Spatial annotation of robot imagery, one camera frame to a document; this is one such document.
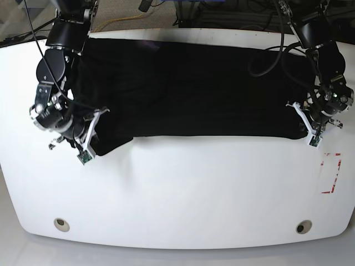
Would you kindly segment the red tape rectangle marker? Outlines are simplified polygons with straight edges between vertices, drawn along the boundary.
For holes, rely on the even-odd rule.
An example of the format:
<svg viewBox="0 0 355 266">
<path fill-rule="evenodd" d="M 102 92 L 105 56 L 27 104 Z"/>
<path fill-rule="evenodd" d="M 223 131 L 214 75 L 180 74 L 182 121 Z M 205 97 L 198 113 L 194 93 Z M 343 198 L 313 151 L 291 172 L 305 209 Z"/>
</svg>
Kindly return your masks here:
<svg viewBox="0 0 355 266">
<path fill-rule="evenodd" d="M 334 192 L 342 163 L 341 153 L 325 153 L 319 170 L 318 191 L 327 195 Z"/>
</svg>

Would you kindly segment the right table grommet hole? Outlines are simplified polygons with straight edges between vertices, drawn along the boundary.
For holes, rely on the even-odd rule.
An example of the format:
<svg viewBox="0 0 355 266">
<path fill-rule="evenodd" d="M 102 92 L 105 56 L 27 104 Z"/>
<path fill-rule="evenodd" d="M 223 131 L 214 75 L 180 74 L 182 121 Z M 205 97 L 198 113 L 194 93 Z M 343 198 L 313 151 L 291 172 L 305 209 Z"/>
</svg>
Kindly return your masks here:
<svg viewBox="0 0 355 266">
<path fill-rule="evenodd" d="M 296 226 L 296 232 L 298 234 L 306 234 L 312 228 L 312 222 L 310 220 L 304 220 Z"/>
</svg>

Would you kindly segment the table grommet hole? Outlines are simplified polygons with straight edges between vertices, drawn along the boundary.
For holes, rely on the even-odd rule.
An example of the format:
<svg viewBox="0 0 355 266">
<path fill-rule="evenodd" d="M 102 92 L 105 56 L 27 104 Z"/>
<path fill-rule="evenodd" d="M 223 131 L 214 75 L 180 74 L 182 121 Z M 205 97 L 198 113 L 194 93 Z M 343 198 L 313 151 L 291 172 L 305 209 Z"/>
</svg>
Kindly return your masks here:
<svg viewBox="0 0 355 266">
<path fill-rule="evenodd" d="M 70 225 L 68 224 L 68 222 L 61 218 L 56 218 L 54 220 L 54 226 L 61 232 L 68 232 L 70 230 Z"/>
<path fill-rule="evenodd" d="M 312 222 L 310 220 L 304 220 L 296 226 L 296 232 L 298 234 L 306 234 L 312 228 Z"/>
</svg>

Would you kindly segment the left table grommet hole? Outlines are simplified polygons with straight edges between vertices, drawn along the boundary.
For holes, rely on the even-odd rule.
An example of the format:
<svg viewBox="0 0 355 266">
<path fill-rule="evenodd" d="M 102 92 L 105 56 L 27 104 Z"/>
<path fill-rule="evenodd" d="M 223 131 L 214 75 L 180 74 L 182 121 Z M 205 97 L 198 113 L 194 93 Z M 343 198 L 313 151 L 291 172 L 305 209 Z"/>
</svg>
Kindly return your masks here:
<svg viewBox="0 0 355 266">
<path fill-rule="evenodd" d="M 68 232 L 70 230 L 70 225 L 68 224 L 68 222 L 61 218 L 56 218 L 54 220 L 54 226 L 61 232 Z"/>
</svg>

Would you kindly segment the black printed T-shirt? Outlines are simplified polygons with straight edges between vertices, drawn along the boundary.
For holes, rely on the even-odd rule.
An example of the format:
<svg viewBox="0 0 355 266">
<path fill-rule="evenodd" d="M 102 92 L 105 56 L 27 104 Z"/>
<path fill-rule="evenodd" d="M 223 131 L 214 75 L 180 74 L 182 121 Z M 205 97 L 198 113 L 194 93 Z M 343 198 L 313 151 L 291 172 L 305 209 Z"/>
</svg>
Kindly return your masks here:
<svg viewBox="0 0 355 266">
<path fill-rule="evenodd" d="M 108 108 L 93 142 L 103 156 L 135 137 L 307 135 L 291 108 L 307 93 L 277 65 L 276 51 L 144 40 L 87 40 L 72 70 L 78 101 Z"/>
</svg>

